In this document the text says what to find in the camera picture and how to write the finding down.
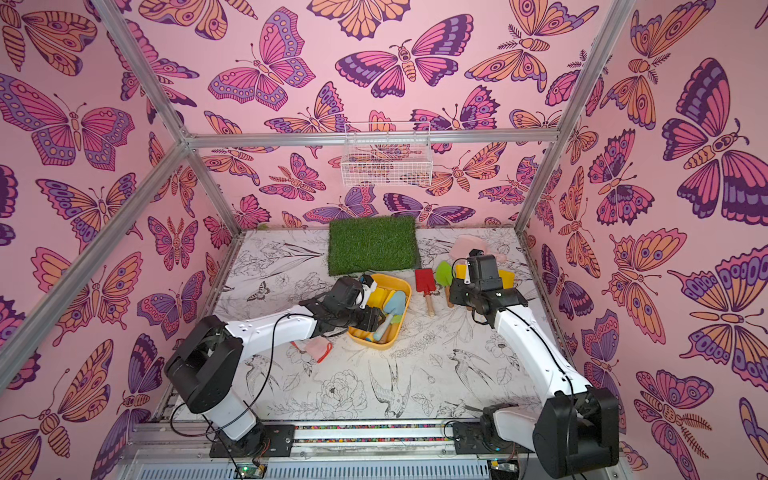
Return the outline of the yellow shovel wooden handle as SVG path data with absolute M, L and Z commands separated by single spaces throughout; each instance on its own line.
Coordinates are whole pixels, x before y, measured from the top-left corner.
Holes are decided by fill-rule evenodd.
M 467 274 L 467 265 L 466 264 L 457 264 L 454 267 L 454 277 L 459 278 L 463 282 L 467 282 L 468 274 Z

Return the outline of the green trowel wooden handle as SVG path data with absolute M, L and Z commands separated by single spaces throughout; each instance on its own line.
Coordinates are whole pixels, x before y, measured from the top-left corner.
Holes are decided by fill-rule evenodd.
M 443 291 L 443 296 L 448 308 L 453 308 L 454 304 L 451 301 L 451 285 L 453 283 L 453 271 L 449 262 L 441 261 L 434 272 L 435 280 Z

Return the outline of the yellow plastic storage box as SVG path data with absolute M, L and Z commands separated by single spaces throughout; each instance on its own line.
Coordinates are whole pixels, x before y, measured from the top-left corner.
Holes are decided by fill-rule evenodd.
M 347 336 L 362 346 L 387 350 L 394 345 L 405 323 L 412 288 L 405 280 L 390 275 L 372 274 L 371 277 L 376 288 L 366 306 L 380 313 L 381 322 L 373 331 L 349 327 Z

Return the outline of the blue trowel white handle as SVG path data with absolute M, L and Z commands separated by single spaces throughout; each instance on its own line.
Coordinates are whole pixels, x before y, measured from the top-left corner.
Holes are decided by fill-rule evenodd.
M 407 295 L 403 291 L 395 291 L 383 308 L 386 314 L 384 322 L 377 328 L 373 334 L 373 341 L 379 342 L 385 336 L 395 316 L 402 315 L 407 302 Z

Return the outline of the red shovel wooden handle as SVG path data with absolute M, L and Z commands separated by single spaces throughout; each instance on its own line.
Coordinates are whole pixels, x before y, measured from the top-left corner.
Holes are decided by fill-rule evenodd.
M 420 268 L 416 269 L 414 273 L 416 290 L 423 295 L 427 308 L 427 314 L 430 317 L 434 317 L 436 315 L 432 300 L 432 294 L 436 291 L 434 272 L 428 268 Z

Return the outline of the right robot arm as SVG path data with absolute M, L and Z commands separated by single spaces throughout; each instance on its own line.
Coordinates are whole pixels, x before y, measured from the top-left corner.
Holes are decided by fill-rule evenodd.
M 466 273 L 452 280 L 450 301 L 480 316 L 516 353 L 540 404 L 536 416 L 515 406 L 491 414 L 491 434 L 533 451 L 553 479 L 575 477 L 618 464 L 619 406 L 606 388 L 579 373 L 541 329 L 528 300 L 506 288 L 496 258 L 474 249 Z

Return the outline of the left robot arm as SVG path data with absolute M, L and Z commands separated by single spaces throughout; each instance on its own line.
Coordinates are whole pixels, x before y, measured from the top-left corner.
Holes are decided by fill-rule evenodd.
M 225 322 L 201 319 L 167 361 L 165 376 L 187 409 L 215 427 L 216 434 L 238 442 L 257 432 L 254 400 L 242 399 L 233 382 L 240 364 L 257 354 L 274 354 L 283 344 L 321 338 L 350 327 L 378 327 L 368 305 L 377 283 L 373 276 L 344 276 L 332 288 L 286 310 L 255 319 Z

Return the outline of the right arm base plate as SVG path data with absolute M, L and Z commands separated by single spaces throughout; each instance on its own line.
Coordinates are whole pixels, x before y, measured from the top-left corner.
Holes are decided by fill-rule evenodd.
M 453 441 L 457 454 L 499 454 L 515 456 L 531 450 L 518 443 L 502 439 L 495 427 L 493 414 L 517 404 L 497 404 L 482 409 L 478 419 L 450 420 L 442 427 L 443 436 Z

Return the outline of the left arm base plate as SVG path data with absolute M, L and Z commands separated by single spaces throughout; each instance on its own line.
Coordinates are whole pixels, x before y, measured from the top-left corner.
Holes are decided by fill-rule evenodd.
M 209 455 L 221 459 L 289 457 L 295 431 L 293 424 L 258 424 L 240 440 L 231 440 L 226 436 L 215 440 Z

